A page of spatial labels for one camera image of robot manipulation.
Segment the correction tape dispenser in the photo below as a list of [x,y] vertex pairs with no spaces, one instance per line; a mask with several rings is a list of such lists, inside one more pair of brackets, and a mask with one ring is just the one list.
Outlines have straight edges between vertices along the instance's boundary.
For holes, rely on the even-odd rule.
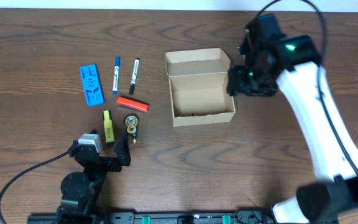
[[139,118],[136,114],[129,114],[125,120],[127,132],[132,136],[133,143],[137,142]]

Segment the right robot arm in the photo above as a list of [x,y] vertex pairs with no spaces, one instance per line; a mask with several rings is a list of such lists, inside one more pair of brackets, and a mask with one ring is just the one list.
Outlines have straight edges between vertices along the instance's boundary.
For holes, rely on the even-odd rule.
[[323,53],[307,35],[285,35],[273,14],[246,25],[239,47],[245,63],[228,71],[230,96],[288,100],[305,137],[316,182],[270,207],[265,223],[336,223],[358,209],[358,148],[350,137],[329,89]]

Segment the blue plastic whiteboard eraser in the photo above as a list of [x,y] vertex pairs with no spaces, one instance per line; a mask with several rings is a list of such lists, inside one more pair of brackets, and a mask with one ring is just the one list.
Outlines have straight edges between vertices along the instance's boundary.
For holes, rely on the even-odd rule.
[[86,104],[89,107],[103,104],[103,89],[96,64],[93,63],[80,67],[80,75]]

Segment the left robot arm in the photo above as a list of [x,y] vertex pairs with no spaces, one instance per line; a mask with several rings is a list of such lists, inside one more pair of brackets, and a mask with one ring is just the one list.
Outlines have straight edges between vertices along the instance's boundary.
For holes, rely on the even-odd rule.
[[96,130],[83,134],[69,147],[69,156],[83,171],[72,172],[62,180],[57,223],[109,223],[108,213],[97,207],[97,201],[107,173],[130,166],[129,134],[125,133],[114,148],[116,157],[100,156],[102,149]]

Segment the cardboard box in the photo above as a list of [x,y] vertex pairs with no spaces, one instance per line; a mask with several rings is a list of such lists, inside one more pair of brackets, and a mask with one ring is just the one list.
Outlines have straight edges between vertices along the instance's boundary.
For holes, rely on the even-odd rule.
[[220,48],[165,54],[174,127],[228,123],[236,113],[226,92],[230,58]]

